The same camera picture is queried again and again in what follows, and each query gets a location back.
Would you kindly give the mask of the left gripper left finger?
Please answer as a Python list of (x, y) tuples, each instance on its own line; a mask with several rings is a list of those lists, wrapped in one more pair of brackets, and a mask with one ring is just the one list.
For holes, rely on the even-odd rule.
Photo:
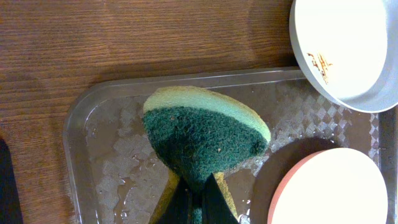
[(156, 224), (192, 224), (193, 194), (184, 179), (180, 179), (165, 212)]

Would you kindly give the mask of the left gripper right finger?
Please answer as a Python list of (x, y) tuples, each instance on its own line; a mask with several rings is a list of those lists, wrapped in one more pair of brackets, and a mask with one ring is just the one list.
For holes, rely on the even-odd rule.
[(201, 201), (202, 224), (238, 224), (213, 174), (205, 182)]

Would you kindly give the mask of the green yellow sponge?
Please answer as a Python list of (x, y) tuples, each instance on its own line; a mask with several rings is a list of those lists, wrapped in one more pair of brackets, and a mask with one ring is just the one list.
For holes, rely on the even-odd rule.
[(238, 220), (224, 173), (267, 150), (271, 132), (262, 118), (229, 96), (195, 86), (159, 88), (143, 113), (149, 142), (169, 170), (151, 222), (165, 212), (184, 179), (193, 194), (193, 223), (202, 223), (201, 193), (211, 174)]

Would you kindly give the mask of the white plate front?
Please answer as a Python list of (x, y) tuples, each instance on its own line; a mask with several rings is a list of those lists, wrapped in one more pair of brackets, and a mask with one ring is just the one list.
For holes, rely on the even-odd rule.
[(270, 224), (382, 224), (386, 184), (378, 166), (350, 148), (315, 152), (286, 173), (272, 197)]

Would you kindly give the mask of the pale grey plate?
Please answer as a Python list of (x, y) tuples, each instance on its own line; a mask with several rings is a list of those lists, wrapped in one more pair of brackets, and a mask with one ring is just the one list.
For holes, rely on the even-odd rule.
[(397, 0), (294, 0), (289, 35), (306, 79), (363, 113), (397, 106)]

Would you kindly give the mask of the brown tray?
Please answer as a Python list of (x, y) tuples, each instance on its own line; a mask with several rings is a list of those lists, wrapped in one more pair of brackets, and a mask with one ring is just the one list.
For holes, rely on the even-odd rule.
[(78, 223), (150, 223), (167, 185), (166, 166), (142, 125), (147, 97), (165, 86), (199, 86), (228, 95), (267, 123), (268, 150), (225, 173), (241, 223), (265, 223), (278, 181), (295, 161), (322, 149), (350, 147), (382, 172), (387, 222), (397, 222), (397, 109), (361, 113), (336, 105), (296, 67), (104, 82), (82, 94), (63, 128)]

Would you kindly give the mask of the black tray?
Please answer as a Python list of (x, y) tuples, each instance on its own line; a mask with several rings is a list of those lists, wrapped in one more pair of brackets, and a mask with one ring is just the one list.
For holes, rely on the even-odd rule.
[(10, 150), (1, 139), (1, 224), (23, 224)]

